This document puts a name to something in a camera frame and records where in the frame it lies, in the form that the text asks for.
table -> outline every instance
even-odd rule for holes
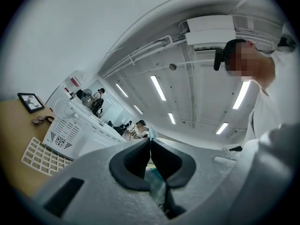
[[[28,196],[32,196],[51,178],[21,162],[32,137],[43,141],[50,127],[47,121],[33,126],[31,120],[39,116],[54,117],[54,114],[46,106],[30,114],[19,99],[0,102],[0,164],[8,182]]]

vent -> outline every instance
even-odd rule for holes
[[[74,140],[79,130],[80,128],[74,126],[74,124],[72,124],[71,122],[66,122],[64,120],[60,120],[54,128],[54,132],[57,135],[66,138],[69,142],[72,142]]]
[[[32,169],[48,176],[54,176],[72,162],[45,147],[35,137],[28,144],[21,161]]]
[[[66,144],[66,146],[64,147],[64,149],[67,149],[67,148],[69,148],[69,147],[71,147],[72,146],[72,144],[70,144],[69,142]]]
[[[51,131],[51,142],[54,141],[55,137],[56,137],[56,134],[55,134],[54,132]]]
[[[66,140],[63,139],[63,138],[61,138],[61,137],[59,137],[59,136],[57,136],[57,138],[55,139],[55,144],[56,144],[57,146],[59,146],[59,147],[64,146],[65,143],[66,143]]]

white machine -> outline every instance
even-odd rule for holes
[[[236,38],[231,15],[202,16],[187,20],[190,32],[186,33],[187,44],[198,51],[221,47]]]
[[[43,144],[71,160],[126,141],[112,127],[94,116],[78,98],[57,100],[53,112],[55,119]]]

black hair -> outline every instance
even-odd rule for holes
[[[143,126],[145,126],[146,125],[146,123],[145,123],[145,121],[144,120],[139,120],[136,124],[138,124],[138,123],[140,123],[140,124],[142,124]]]
[[[221,61],[225,62],[225,69],[228,73],[230,73],[230,55],[235,53],[236,44],[245,42],[247,41],[244,39],[234,39],[226,43]]]

eyeglasses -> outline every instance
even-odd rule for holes
[[[31,123],[34,126],[38,126],[41,125],[45,120],[51,124],[54,120],[54,117],[52,116],[38,117],[37,119],[31,120]]]

